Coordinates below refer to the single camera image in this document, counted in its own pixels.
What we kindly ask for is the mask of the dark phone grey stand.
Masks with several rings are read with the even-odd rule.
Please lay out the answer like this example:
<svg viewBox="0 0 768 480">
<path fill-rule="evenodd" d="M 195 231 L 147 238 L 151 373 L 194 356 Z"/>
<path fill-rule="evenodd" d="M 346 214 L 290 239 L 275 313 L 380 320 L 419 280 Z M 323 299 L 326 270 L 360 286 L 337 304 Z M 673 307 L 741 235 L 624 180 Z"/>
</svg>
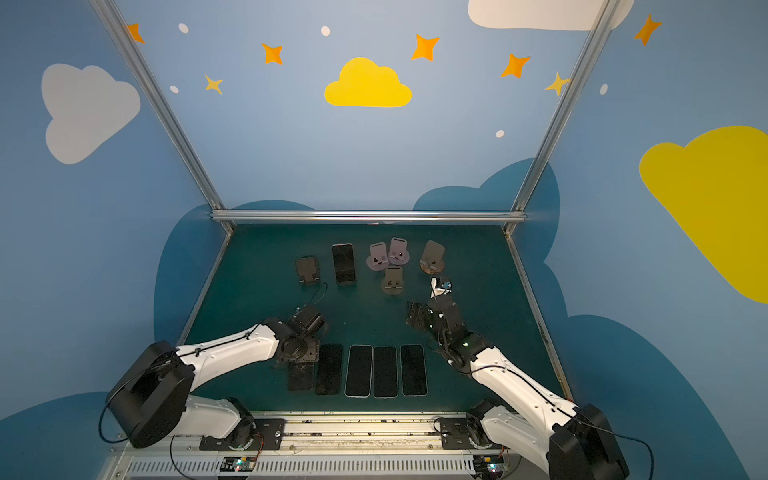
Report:
<svg viewBox="0 0 768 480">
<path fill-rule="evenodd" d="M 330 343 L 320 346 L 315 381 L 315 394 L 337 395 L 341 391 L 344 347 Z"/>
</svg>

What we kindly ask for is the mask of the grey round stand blue phone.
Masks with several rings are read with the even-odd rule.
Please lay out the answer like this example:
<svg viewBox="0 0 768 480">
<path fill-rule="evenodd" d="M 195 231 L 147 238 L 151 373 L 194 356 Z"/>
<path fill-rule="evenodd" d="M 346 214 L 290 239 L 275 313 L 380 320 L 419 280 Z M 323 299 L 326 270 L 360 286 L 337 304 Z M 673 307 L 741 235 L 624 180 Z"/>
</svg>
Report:
<svg viewBox="0 0 768 480">
<path fill-rule="evenodd" d="M 389 266 L 384 270 L 381 289 L 385 294 L 391 296 L 403 293 L 404 276 L 403 269 L 400 266 Z"/>
</svg>

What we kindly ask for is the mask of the white phone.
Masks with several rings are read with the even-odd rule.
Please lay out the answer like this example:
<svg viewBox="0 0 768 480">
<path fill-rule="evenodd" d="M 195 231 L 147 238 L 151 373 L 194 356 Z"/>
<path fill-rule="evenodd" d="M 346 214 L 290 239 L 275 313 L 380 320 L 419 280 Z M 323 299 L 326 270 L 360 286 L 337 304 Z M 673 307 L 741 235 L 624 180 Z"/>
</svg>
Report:
<svg viewBox="0 0 768 480">
<path fill-rule="evenodd" d="M 370 345 L 352 345 L 349 350 L 345 395 L 367 398 L 372 391 L 373 353 Z"/>
</svg>

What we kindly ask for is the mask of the grey phone stand emptied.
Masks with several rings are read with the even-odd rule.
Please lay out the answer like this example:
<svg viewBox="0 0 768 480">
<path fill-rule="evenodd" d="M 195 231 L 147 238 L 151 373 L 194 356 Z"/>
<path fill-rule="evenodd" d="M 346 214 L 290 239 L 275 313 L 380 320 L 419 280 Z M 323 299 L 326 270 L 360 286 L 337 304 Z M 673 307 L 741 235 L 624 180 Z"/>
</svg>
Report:
<svg viewBox="0 0 768 480">
<path fill-rule="evenodd" d="M 369 256 L 366 258 L 366 265 L 375 272 L 385 270 L 389 265 L 389 256 L 385 242 L 371 244 L 369 247 Z"/>
</svg>

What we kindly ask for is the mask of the black phone wooden stand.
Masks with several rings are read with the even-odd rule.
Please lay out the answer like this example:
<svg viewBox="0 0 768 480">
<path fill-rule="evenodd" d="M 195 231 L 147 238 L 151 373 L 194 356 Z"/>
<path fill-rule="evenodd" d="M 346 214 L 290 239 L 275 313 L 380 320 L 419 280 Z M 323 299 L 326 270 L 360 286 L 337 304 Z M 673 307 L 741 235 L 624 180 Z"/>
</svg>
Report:
<svg viewBox="0 0 768 480">
<path fill-rule="evenodd" d="M 377 346 L 373 351 L 373 395 L 395 398 L 398 395 L 397 349 Z"/>
</svg>

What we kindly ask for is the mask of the purple phone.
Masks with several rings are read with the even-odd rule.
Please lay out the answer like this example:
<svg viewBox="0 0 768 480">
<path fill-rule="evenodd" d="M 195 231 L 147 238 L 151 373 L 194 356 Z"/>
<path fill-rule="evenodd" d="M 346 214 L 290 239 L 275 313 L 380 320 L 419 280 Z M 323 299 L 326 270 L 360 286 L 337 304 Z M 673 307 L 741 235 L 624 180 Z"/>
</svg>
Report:
<svg viewBox="0 0 768 480">
<path fill-rule="evenodd" d="M 334 244 L 332 257 L 337 284 L 340 286 L 355 284 L 356 268 L 353 245 L 350 243 Z"/>
</svg>

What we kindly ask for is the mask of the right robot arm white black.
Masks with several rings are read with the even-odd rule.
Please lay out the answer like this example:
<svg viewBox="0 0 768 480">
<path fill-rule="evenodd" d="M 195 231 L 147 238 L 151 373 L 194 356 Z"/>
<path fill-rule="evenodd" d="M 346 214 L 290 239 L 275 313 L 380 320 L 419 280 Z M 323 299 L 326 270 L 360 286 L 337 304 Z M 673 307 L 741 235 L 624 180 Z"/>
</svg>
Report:
<svg viewBox="0 0 768 480">
<path fill-rule="evenodd" d="M 508 447 L 551 479 L 626 479 L 629 466 L 607 417 L 592 404 L 578 406 L 526 374 L 482 335 L 470 331 L 451 296 L 407 303 L 408 324 L 431 334 L 457 372 L 503 403 L 475 417 L 485 437 Z"/>
</svg>

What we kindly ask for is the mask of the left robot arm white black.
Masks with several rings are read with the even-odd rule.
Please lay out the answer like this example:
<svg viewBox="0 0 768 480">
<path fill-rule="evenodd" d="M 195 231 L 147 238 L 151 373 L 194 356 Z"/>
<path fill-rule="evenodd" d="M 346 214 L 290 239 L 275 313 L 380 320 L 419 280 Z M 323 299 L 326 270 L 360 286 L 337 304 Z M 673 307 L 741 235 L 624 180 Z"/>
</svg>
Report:
<svg viewBox="0 0 768 480">
<path fill-rule="evenodd" d="M 199 436 L 213 450 L 246 450 L 259 437 L 256 420 L 237 399 L 212 400 L 193 392 L 246 365 L 276 359 L 305 366 L 317 360 L 325 317 L 312 305 L 287 320 L 271 319 L 219 339 L 174 347 L 148 346 L 107 394 L 110 412 L 132 447 L 179 436 Z"/>
</svg>

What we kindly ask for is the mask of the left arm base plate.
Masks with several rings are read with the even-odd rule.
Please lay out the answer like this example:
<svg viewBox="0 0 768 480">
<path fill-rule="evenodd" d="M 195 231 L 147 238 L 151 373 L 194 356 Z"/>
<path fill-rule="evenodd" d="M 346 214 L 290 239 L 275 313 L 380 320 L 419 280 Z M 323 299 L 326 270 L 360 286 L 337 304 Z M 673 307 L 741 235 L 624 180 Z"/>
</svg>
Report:
<svg viewBox="0 0 768 480">
<path fill-rule="evenodd" d="M 201 451 L 274 451 L 282 443 L 285 420 L 282 418 L 257 418 L 241 420 L 225 437 L 204 436 L 199 444 Z"/>
</svg>

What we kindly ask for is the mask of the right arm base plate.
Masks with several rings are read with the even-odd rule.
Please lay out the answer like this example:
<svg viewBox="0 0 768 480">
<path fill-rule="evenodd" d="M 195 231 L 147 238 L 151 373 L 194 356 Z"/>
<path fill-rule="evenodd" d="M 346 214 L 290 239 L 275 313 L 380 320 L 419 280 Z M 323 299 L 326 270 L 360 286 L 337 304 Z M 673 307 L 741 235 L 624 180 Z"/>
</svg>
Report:
<svg viewBox="0 0 768 480">
<path fill-rule="evenodd" d="M 494 443 L 474 418 L 438 417 L 433 428 L 440 436 L 444 450 L 501 450 L 502 446 Z"/>
</svg>

